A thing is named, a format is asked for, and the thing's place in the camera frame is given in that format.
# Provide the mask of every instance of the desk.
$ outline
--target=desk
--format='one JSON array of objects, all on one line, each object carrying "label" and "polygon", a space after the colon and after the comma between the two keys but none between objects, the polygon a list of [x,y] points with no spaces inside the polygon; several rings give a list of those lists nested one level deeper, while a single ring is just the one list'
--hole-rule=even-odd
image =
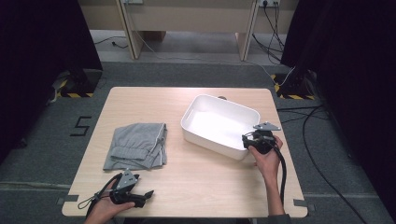
[{"label": "desk", "polygon": [[145,0],[143,5],[117,4],[135,59],[143,46],[142,31],[235,33],[240,59],[247,57],[256,0]]},{"label": "desk", "polygon": [[[264,182],[251,155],[235,161],[184,140],[181,118],[200,94],[224,96],[257,110],[262,122],[280,126],[271,92],[265,89],[114,88],[69,191],[69,195],[78,195],[78,201],[64,203],[64,215],[85,216],[86,209],[79,210],[78,203],[120,173],[102,170],[116,128],[137,122],[165,122],[168,163],[162,169],[133,172],[140,175],[133,192],[144,194],[154,189],[154,195],[144,208],[124,211],[120,217],[267,217]],[[304,196],[285,135],[276,135],[284,141],[281,150],[288,167],[285,210],[291,217],[305,217],[307,209],[293,204],[293,200],[303,200]]]}]

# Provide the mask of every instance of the person's hand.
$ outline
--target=person's hand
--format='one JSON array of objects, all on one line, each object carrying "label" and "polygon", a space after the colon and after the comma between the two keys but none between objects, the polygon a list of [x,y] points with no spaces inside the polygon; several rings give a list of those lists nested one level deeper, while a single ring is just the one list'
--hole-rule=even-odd
[{"label": "person's hand", "polygon": [[[111,189],[115,181],[109,184],[107,189]],[[102,199],[93,207],[84,224],[104,224],[116,214],[134,207],[134,203],[114,204],[107,196],[108,192],[101,195]]]},{"label": "person's hand", "polygon": [[[281,149],[283,142],[277,136],[274,136],[274,138],[276,140],[277,147]],[[253,146],[248,147],[248,150],[256,159],[255,164],[262,173],[265,184],[270,184],[269,182],[277,181],[277,171],[280,160],[276,152],[271,149],[267,154],[263,155]]]}]

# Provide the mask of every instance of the gray cloth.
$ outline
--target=gray cloth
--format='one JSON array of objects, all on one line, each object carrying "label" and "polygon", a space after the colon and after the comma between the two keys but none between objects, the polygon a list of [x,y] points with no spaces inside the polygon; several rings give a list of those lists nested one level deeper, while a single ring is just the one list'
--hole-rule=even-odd
[{"label": "gray cloth", "polygon": [[135,123],[117,128],[104,170],[147,170],[166,164],[166,124]]}]

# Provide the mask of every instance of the white container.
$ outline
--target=white container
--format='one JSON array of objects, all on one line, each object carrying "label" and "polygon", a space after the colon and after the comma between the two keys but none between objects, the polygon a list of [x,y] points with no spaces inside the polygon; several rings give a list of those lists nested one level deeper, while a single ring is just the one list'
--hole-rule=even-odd
[{"label": "white container", "polygon": [[199,95],[181,120],[184,138],[235,160],[248,154],[242,134],[259,124],[256,110],[210,95]]}]

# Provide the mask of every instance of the black device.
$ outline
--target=black device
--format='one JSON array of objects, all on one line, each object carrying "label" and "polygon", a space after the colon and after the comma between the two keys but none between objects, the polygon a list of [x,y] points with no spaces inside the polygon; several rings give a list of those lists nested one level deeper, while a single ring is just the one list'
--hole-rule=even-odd
[{"label": "black device", "polygon": [[280,131],[280,128],[269,122],[255,125],[253,128],[256,131],[242,135],[244,148],[254,146],[261,154],[267,154],[276,146],[276,140],[271,131]]},{"label": "black device", "polygon": [[[111,199],[111,202],[114,204],[122,204],[122,203],[134,203],[134,207],[143,207],[146,204],[146,200],[150,199],[154,190],[147,192],[145,195],[132,194],[131,190],[137,183],[139,175],[133,175],[129,169],[126,169],[124,173],[119,173],[113,176],[105,186],[98,192],[96,192],[90,199],[85,200],[84,202],[78,205],[79,209],[85,208],[89,203],[91,203],[88,208],[87,215],[90,214],[91,210],[95,207],[95,205],[106,196],[102,196],[105,191],[109,191],[108,197]],[[111,187],[111,189],[107,189],[107,187],[116,180]]]},{"label": "black device", "polygon": [[111,202],[115,204],[134,203],[134,207],[143,207],[146,200],[151,198],[154,190],[145,195],[132,194],[131,190],[137,183],[139,175],[133,175],[130,170],[125,170],[124,174],[117,178],[109,193]]}]

